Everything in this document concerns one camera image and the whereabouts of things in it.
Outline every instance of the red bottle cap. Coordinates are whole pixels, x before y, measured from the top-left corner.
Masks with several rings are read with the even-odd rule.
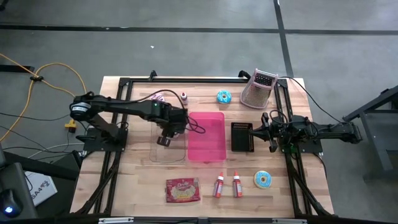
[[[221,172],[220,175],[218,176],[218,179],[219,179],[219,180],[224,180],[224,177],[223,177],[223,173],[222,173],[222,172]]]
[[[239,180],[239,174],[238,172],[235,171],[234,173],[234,180]]]

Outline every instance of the pink plastic bin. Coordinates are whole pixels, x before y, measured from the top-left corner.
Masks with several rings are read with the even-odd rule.
[[[192,112],[189,117],[206,129],[205,134],[188,133],[188,159],[219,162],[226,159],[225,120],[222,112]]]

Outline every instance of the wire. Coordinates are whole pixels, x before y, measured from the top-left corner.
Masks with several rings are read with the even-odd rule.
[[[318,154],[316,154],[316,153],[313,153],[313,154],[314,154],[314,156],[318,157],[318,159],[321,161],[321,163],[323,165],[323,170],[325,171],[325,177],[328,178],[328,174],[326,173],[326,165],[325,165],[323,159]]]
[[[191,122],[189,122],[189,119],[194,121],[195,124],[192,124]],[[198,121],[196,121],[195,119],[191,118],[190,116],[188,116],[188,125],[191,128],[191,129],[186,128],[186,130],[188,130],[188,131],[194,131],[194,132],[199,133],[199,134],[205,134],[206,133],[206,130],[203,127],[198,125]]]
[[[42,159],[56,158],[56,157],[60,157],[60,156],[66,156],[66,155],[69,155],[69,154],[72,154],[72,152],[68,152],[68,153],[66,153],[66,154],[63,154],[63,155],[57,155],[57,156],[47,156],[47,157],[43,157],[43,158],[40,158],[40,159],[34,159],[34,160],[36,160],[36,161],[40,161],[40,160],[42,160]]]
[[[87,133],[87,130],[88,130],[88,128],[81,122],[81,121],[77,121],[77,122],[79,122],[82,126],[83,126],[83,128],[85,129],[85,134]]]
[[[53,149],[53,148],[56,148],[56,147],[67,146],[67,145],[68,145],[68,144],[59,144],[59,145],[56,145],[56,146],[48,147],[47,150],[50,150],[50,149]],[[70,144],[69,144],[69,146],[81,146],[81,145],[84,145],[84,143],[70,143]],[[37,154],[39,154],[39,153],[41,153],[41,152],[50,152],[50,151],[42,151],[42,150],[40,150],[39,152],[36,152],[35,154],[29,156],[28,159],[30,159],[31,157],[36,156]]]
[[[67,131],[67,146],[62,150],[62,152],[65,152],[69,147],[69,131]]]
[[[5,116],[13,116],[13,117],[17,117],[17,118],[32,119],[32,120],[35,120],[35,121],[56,121],[56,120],[59,120],[59,119],[62,119],[62,118],[66,118],[67,116],[69,116],[69,114],[67,114],[67,115],[64,115],[64,116],[62,116],[60,118],[55,118],[55,119],[39,119],[39,118],[31,118],[31,117],[26,117],[26,116],[18,116],[18,115],[14,115],[14,114],[7,114],[7,113],[2,113],[2,112],[0,112],[0,114],[5,115]]]
[[[37,150],[37,151],[41,151],[41,152],[48,152],[48,153],[61,153],[61,152],[53,152],[53,151],[49,151],[49,150],[43,150],[43,149],[38,149],[35,147],[25,147],[25,146],[14,146],[14,147],[7,147],[4,148],[3,150],[9,150],[9,149],[30,149],[30,150]]]
[[[0,142],[2,142],[6,138],[6,136],[10,133],[10,131],[18,123],[18,121],[20,120],[21,116],[24,115],[24,113],[26,111],[26,108],[29,106],[30,94],[32,93],[33,83],[34,83],[33,81],[30,82],[29,90],[28,90],[28,94],[27,94],[27,99],[26,99],[26,104],[25,104],[24,109],[20,113],[19,117],[15,120],[14,124],[11,125],[10,129],[2,136],[2,138],[0,139]]]
[[[30,74],[32,74],[34,77],[39,77],[40,71],[41,71],[43,68],[49,67],[49,66],[51,66],[51,65],[61,65],[61,66],[67,67],[67,68],[69,68],[71,71],[73,71],[73,72],[77,75],[77,77],[80,79],[81,85],[83,86],[83,89],[84,89],[85,93],[87,93],[86,86],[85,86],[85,83],[84,83],[83,79],[81,78],[81,76],[79,75],[79,73],[76,72],[76,70],[74,70],[73,68],[71,68],[71,66],[69,66],[69,65],[66,65],[66,64],[63,64],[63,63],[50,63],[50,64],[46,64],[46,65],[41,66],[41,67],[34,73],[34,72],[31,72],[29,69],[23,67],[21,64],[17,63],[17,62],[14,61],[13,59],[11,59],[11,58],[5,56],[4,54],[0,54],[0,56],[4,57],[4,58],[7,59],[8,61],[10,61],[10,62],[12,62],[12,63],[18,65],[19,67],[21,67],[21,68],[24,69],[25,71],[27,71],[27,72],[29,72]],[[60,88],[60,87],[57,87],[57,86],[53,86],[53,85],[51,85],[49,82],[47,82],[47,81],[45,81],[45,80],[42,80],[42,82],[44,82],[46,85],[48,85],[49,87],[51,87],[51,88],[53,88],[53,89],[63,91],[63,92],[65,92],[65,93],[68,93],[68,94],[71,95],[72,97],[75,97],[75,95],[74,95],[73,93],[71,93],[70,91],[68,91],[68,90],[66,90],[66,89],[63,89],[63,88]],[[31,96],[31,94],[32,94],[32,87],[33,87],[33,84],[34,84],[34,81],[32,80],[32,81],[30,82],[30,85],[29,85],[29,91],[28,91],[28,96],[27,96],[26,104],[25,104],[24,109],[22,110],[22,112],[21,112],[20,115],[19,115],[20,117],[18,117],[18,118],[15,120],[14,124],[12,124],[12,126],[10,127],[10,129],[3,135],[3,137],[0,139],[0,142],[3,141],[3,140],[6,138],[6,136],[10,133],[10,130],[12,130],[12,129],[14,128],[14,126],[19,122],[21,116],[24,115],[24,113],[25,113],[25,111],[26,111],[26,109],[27,109],[27,107],[28,107],[28,105],[29,105],[29,102],[30,102],[30,96]]]
[[[306,93],[307,95],[311,98],[311,100],[315,103],[315,105],[321,109],[323,112],[325,112],[327,115],[329,115],[331,118],[333,118],[334,120],[336,120],[337,122],[341,122],[340,120],[336,119],[334,116],[332,116],[330,113],[326,112],[321,106],[319,106],[319,104],[313,99],[313,97],[311,96],[311,94],[294,78],[292,77],[280,77],[280,78],[289,78],[293,81],[295,81]]]
[[[117,123],[116,125],[118,125],[118,124],[126,124],[127,126],[126,126],[125,128],[128,128],[128,127],[129,127],[129,123],[128,123],[128,122],[125,122],[125,121],[120,121],[120,122]]]
[[[292,123],[292,122],[287,122],[287,123],[285,123],[285,122],[280,122],[280,121],[275,120],[275,119],[272,117],[272,115],[271,115],[272,112],[278,112],[278,114],[281,114],[281,115],[286,119],[286,121],[289,121],[289,119],[287,119],[286,115],[285,115],[282,111],[280,111],[280,110],[272,110],[272,111],[269,112],[269,116],[271,117],[271,120],[272,120],[273,122],[278,123],[278,124],[290,124],[290,123]]]
[[[81,85],[83,86],[83,89],[84,89],[85,93],[87,93],[86,85],[85,85],[83,79],[81,78],[81,76],[79,75],[79,73],[78,73],[75,69],[73,69],[71,66],[69,66],[69,65],[67,65],[67,64],[59,63],[59,62],[49,63],[49,64],[46,64],[46,65],[41,66],[41,67],[37,70],[36,73],[38,73],[41,69],[46,68],[46,67],[49,67],[49,66],[51,66],[51,65],[61,65],[61,66],[67,67],[67,68],[69,68],[69,70],[73,71],[73,72],[77,75],[77,77],[79,78],[80,83],[81,83]]]
[[[16,135],[19,135],[20,137],[22,137],[22,138],[24,138],[24,139],[26,139],[26,140],[29,140],[29,141],[31,141],[31,142],[36,143],[37,145],[39,145],[39,146],[42,147],[43,149],[46,149],[46,148],[45,148],[43,145],[41,145],[40,143],[38,143],[38,142],[36,142],[36,141],[33,141],[33,140],[31,140],[30,138],[28,138],[28,137],[26,137],[26,136],[23,136],[23,135],[21,135],[21,134],[15,132],[15,131],[13,131],[13,130],[11,130],[11,129],[8,129],[8,128],[6,128],[6,127],[4,127],[4,126],[1,126],[1,125],[0,125],[0,128],[4,128],[4,129],[6,129],[6,130],[8,130],[8,131],[10,131],[10,132],[12,132],[12,133],[14,133],[14,134],[16,134]]]
[[[25,178],[26,178],[26,180],[28,181],[28,183],[29,183],[29,185],[30,185],[30,189],[29,189],[29,191],[33,190],[33,185],[32,185],[32,182],[29,180],[29,178],[27,178],[27,176],[26,176],[25,172],[24,172],[24,175],[25,175]]]
[[[332,125],[332,126],[330,126],[330,127],[321,128],[321,129],[319,129],[318,131],[323,131],[323,130],[327,130],[327,129],[332,130],[333,128],[337,127],[339,124],[343,124],[343,123],[345,123],[345,122],[339,122],[339,123],[334,124],[334,125]]]

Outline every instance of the concrete floor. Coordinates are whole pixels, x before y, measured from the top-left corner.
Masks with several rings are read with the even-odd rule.
[[[280,0],[286,29],[397,30],[395,0]],[[120,27],[212,27],[277,29],[273,0],[11,0],[0,12],[3,24]],[[99,92],[105,75],[236,76],[258,67],[286,75],[279,34],[174,32],[60,32],[0,30],[0,52],[36,68],[50,62],[71,65],[87,88]],[[340,118],[398,84],[398,36],[287,35],[294,77],[324,109]],[[9,63],[0,58],[0,63]],[[44,70],[50,83],[83,93],[72,72]],[[28,75],[0,75],[1,112],[19,114],[29,86]],[[72,99],[42,83],[34,87],[26,116],[57,118],[68,114]],[[318,123],[333,121],[310,102]],[[14,129],[45,147],[67,142],[54,122],[23,119]],[[1,116],[9,127],[14,118]],[[70,142],[77,142],[71,135]],[[328,184],[335,213],[341,217],[396,222],[397,183],[365,184],[363,174],[378,169],[367,139],[358,145],[323,141]],[[34,143],[10,134],[3,147]],[[70,146],[80,150],[80,146]],[[31,156],[35,151],[14,153]],[[38,159],[51,154],[41,153]]]

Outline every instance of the black basket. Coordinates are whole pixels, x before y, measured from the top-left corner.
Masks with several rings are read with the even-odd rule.
[[[231,150],[233,152],[254,152],[252,123],[231,123]]]

